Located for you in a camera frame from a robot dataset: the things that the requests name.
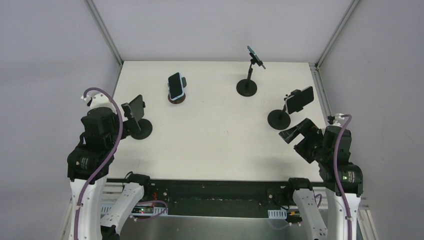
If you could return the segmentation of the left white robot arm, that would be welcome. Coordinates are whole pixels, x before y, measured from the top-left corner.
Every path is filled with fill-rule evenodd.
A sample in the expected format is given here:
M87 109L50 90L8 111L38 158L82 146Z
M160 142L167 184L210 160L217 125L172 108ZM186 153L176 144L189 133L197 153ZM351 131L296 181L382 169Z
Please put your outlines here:
M71 240L118 240L126 219L140 202L152 198L153 189L148 185L150 177L131 173L126 185L110 211L101 217L102 193L107 182L111 157L101 166L113 149L122 127L122 139L131 136L142 140L152 130L152 124L144 118L145 103L123 103L124 117L119 123L118 115L107 106L95 107L81 118L84 132L67 158L67 176L72 190L72 217L69 238Z

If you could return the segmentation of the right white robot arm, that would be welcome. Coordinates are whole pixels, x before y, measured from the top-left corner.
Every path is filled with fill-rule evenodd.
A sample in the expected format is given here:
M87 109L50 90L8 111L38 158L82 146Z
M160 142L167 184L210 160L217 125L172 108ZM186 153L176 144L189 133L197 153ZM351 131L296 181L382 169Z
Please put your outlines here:
M306 162L318 164L327 197L327 223L322 219L312 183L307 178L289 178L282 194L288 204L297 206L308 239L354 240L364 177L361 168L350 162L352 134L347 127L352 116L338 113L328 120L331 124L321 129L305 118L279 133L287 144L302 135L294 150Z

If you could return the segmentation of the black round-base phone stand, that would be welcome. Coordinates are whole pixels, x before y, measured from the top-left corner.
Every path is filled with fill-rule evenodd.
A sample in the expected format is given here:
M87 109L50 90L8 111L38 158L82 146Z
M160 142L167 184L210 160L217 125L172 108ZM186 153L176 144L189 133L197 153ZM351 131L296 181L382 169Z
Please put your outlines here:
M143 117L138 121L138 130L135 132L131 132L130 136L136 140L143 140L149 137L152 131L152 123Z

